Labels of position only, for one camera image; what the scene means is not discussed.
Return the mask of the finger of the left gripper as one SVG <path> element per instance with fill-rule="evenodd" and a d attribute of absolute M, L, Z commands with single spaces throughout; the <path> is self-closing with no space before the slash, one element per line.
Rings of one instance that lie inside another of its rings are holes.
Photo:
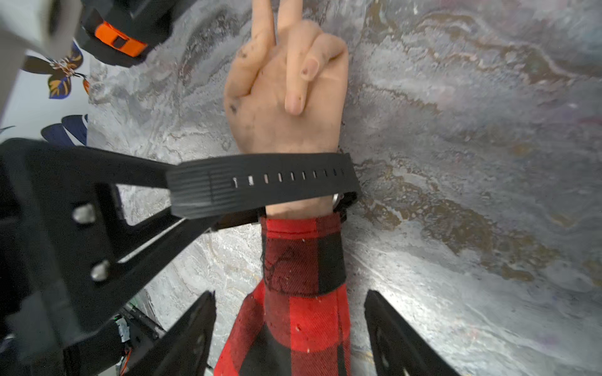
<path fill-rule="evenodd" d="M 36 362 L 98 332 L 215 219 L 165 209 L 134 226 L 118 186 L 164 189 L 169 165 L 87 147 L 1 146 L 1 308 L 18 358 Z"/>

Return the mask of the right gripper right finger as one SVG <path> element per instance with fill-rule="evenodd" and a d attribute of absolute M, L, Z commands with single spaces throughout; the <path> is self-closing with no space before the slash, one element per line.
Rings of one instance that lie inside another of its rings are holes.
<path fill-rule="evenodd" d="M 365 319 L 378 375 L 459 375 L 378 291 L 367 293 Z"/>

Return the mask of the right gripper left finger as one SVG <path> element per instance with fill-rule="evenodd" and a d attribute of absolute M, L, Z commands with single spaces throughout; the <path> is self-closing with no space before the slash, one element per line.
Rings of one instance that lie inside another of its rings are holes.
<path fill-rule="evenodd" d="M 205 374 L 216 322 L 216 297 L 205 291 L 128 375 L 198 376 Z"/>

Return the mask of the red plaid sleeve arm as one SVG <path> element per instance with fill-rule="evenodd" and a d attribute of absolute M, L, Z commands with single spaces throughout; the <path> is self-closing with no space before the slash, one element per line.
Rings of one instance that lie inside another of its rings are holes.
<path fill-rule="evenodd" d="M 263 280 L 243 301 L 214 373 L 350 374 L 340 215 L 261 226 Z"/>

